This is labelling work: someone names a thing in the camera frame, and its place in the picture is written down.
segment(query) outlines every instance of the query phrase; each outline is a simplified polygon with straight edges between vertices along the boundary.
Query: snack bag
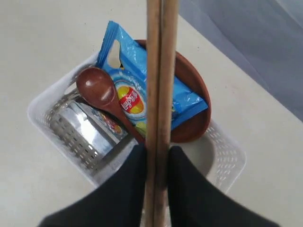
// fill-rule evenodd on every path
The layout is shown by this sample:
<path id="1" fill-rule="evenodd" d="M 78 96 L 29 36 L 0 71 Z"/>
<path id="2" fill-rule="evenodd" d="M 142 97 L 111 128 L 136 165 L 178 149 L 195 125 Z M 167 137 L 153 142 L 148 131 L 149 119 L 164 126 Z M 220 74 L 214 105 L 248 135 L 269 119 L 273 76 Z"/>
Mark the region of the snack bag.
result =
<path id="1" fill-rule="evenodd" d="M 110 21 L 98 55 L 97 67 L 112 78 L 119 102 L 136 129 L 146 133 L 147 52 L 117 23 Z M 177 77 L 174 78 L 173 130 L 182 122 L 207 109 L 206 102 Z"/>

